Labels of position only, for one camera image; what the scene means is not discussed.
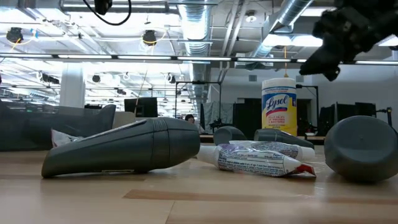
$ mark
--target white tube cap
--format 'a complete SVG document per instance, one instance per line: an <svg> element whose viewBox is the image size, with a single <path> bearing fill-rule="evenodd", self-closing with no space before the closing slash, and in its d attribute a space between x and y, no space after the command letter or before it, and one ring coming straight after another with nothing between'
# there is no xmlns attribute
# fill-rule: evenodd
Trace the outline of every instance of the white tube cap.
<svg viewBox="0 0 398 224"><path fill-rule="evenodd" d="M199 153L197 154L198 160L215 165L214 153L216 148L217 146L200 146Z"/></svg>
<svg viewBox="0 0 398 224"><path fill-rule="evenodd" d="M310 147L301 147L301 151L303 152L303 157L301 161L312 161L315 159L315 150Z"/></svg>

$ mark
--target gray plastic object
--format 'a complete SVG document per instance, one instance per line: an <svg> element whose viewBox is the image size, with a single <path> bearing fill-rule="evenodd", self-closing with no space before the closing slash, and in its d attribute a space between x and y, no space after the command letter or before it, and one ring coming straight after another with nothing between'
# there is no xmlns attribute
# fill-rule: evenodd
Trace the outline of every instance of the gray plastic object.
<svg viewBox="0 0 398 224"><path fill-rule="evenodd" d="M377 182L398 173L398 137L387 123L353 116L335 124L325 139L326 164L354 182Z"/></svg>
<svg viewBox="0 0 398 224"><path fill-rule="evenodd" d="M254 140L282 142L285 144L296 144L298 146L314 148L313 144L309 141L299 139L289 133L273 128L258 129L254 133Z"/></svg>
<svg viewBox="0 0 398 224"><path fill-rule="evenodd" d="M195 156L199 148L195 125L173 118L150 118L51 149L42 176L164 169Z"/></svg>
<svg viewBox="0 0 398 224"><path fill-rule="evenodd" d="M0 151L49 150L51 129L81 137L108 131L115 110L115 105L93 110L0 101Z"/></svg>
<svg viewBox="0 0 398 224"><path fill-rule="evenodd" d="M213 140L216 146L218 146L219 144L229 144L229 141L232 140L247 140L247 138L238 128L224 126L217 129L213 135Z"/></svg>

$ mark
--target lysol wipes canister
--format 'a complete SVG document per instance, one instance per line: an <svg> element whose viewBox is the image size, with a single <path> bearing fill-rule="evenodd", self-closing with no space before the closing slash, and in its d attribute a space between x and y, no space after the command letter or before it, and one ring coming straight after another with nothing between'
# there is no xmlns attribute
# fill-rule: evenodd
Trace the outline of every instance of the lysol wipes canister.
<svg viewBox="0 0 398 224"><path fill-rule="evenodd" d="M262 128L275 128L297 135L296 82L273 78L262 83Z"/></svg>

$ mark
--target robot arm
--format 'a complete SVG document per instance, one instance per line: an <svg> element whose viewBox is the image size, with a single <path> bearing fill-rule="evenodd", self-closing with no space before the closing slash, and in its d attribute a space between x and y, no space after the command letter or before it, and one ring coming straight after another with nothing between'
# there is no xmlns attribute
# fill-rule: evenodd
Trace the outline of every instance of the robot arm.
<svg viewBox="0 0 398 224"><path fill-rule="evenodd" d="M335 0L336 9L323 12L312 35L323 45L301 66L301 75L322 73L333 81L340 62L353 61L361 52L390 35L398 35L398 0Z"/></svg>

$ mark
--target wood grain surface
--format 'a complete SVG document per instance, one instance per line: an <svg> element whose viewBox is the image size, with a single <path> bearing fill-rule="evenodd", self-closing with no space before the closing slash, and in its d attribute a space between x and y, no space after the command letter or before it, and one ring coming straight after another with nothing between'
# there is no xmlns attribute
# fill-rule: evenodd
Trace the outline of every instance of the wood grain surface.
<svg viewBox="0 0 398 224"><path fill-rule="evenodd" d="M46 152L0 152L0 223L398 223L398 176L352 184L324 163L317 178L220 171L191 159L148 174L42 179Z"/></svg>

